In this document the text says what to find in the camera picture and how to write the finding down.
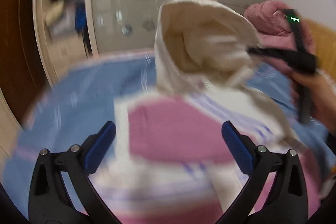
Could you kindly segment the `person's right hand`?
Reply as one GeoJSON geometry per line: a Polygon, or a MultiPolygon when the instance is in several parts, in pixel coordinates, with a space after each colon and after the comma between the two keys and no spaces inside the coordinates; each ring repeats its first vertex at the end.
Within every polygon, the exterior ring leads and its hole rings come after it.
{"type": "Polygon", "coordinates": [[[313,103],[311,115],[335,136],[335,81],[323,70],[318,70],[312,76],[292,71],[290,79],[291,97],[294,104],[298,104],[298,84],[310,89],[313,103]]]}

